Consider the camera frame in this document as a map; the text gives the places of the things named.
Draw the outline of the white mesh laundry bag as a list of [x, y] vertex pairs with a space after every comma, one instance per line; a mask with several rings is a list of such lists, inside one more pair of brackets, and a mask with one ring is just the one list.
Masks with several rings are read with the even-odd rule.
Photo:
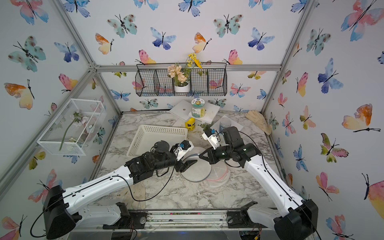
[[212, 165], [210, 175], [205, 179], [204, 183], [210, 188], [220, 188], [224, 186], [230, 179], [230, 169], [225, 162], [220, 161]]

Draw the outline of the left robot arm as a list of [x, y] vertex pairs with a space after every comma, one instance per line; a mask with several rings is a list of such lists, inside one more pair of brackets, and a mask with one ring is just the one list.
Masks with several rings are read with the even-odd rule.
[[63, 189], [60, 185], [49, 189], [43, 206], [45, 238], [54, 240], [71, 232], [85, 221], [81, 210], [93, 201], [119, 189], [130, 187], [151, 178], [154, 172], [172, 167], [183, 172], [188, 165], [183, 157], [194, 148], [184, 140], [170, 146], [165, 141], [154, 144], [150, 151], [127, 161], [118, 169], [86, 184]]

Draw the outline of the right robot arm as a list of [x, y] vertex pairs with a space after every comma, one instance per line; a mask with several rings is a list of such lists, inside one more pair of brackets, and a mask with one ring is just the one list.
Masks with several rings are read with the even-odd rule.
[[245, 207], [249, 220], [274, 230], [281, 240], [305, 240], [317, 232], [318, 206], [296, 194], [271, 169], [255, 143], [244, 143], [236, 127], [226, 128], [221, 133], [209, 129], [202, 137], [211, 144], [211, 148], [200, 154], [201, 159], [211, 165], [224, 160], [239, 163], [274, 202], [275, 211], [257, 204]]

